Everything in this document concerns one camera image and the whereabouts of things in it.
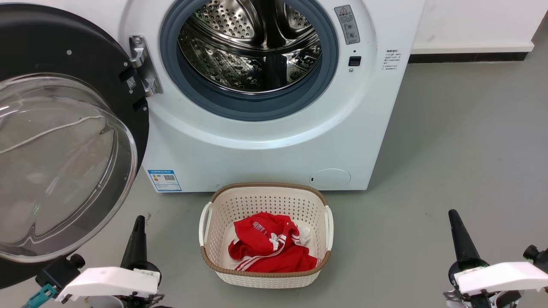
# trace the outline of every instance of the white wall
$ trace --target white wall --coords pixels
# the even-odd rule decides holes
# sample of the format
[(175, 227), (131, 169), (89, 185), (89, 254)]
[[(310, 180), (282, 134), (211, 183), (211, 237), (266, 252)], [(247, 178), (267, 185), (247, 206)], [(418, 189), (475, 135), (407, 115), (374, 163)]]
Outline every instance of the white wall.
[(426, 0), (414, 54), (529, 52), (548, 0)]

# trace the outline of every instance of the beige basket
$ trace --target beige basket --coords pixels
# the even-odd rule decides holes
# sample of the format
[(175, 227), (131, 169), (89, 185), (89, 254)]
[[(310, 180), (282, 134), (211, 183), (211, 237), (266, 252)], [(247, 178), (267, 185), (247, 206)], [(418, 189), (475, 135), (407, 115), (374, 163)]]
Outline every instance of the beige basket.
[[(259, 212), (290, 216), (297, 225), (310, 228), (306, 245), (318, 259), (317, 266), (306, 272), (256, 273), (228, 269), (234, 261), (228, 245), (235, 238), (234, 224)], [(322, 194), (310, 187), (281, 183), (242, 183), (221, 188), (212, 197), (200, 217), (199, 242), (202, 257), (217, 275), (237, 286), (284, 289), (300, 288), (318, 277), (331, 255), (333, 215)]]

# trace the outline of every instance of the blue and white sticker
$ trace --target blue and white sticker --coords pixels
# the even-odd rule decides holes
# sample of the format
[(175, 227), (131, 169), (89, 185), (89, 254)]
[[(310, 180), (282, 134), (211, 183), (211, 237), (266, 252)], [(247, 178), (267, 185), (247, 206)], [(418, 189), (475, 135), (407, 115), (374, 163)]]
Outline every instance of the blue and white sticker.
[(182, 191), (173, 170), (147, 170), (157, 192)]

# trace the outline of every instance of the washing machine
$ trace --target washing machine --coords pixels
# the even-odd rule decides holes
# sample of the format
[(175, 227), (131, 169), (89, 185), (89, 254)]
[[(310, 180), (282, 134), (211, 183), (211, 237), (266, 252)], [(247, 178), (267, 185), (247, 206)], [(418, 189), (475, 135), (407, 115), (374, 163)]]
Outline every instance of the washing machine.
[(158, 192), (365, 190), (424, 0), (0, 1), (0, 267)]

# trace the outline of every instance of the washing machine door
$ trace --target washing machine door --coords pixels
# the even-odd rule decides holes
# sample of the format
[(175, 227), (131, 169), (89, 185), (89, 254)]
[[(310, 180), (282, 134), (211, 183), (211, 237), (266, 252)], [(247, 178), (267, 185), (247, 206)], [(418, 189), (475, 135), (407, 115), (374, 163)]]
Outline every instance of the washing machine door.
[(0, 5), (0, 288), (70, 254), (114, 216), (148, 138), (145, 90), (105, 31)]

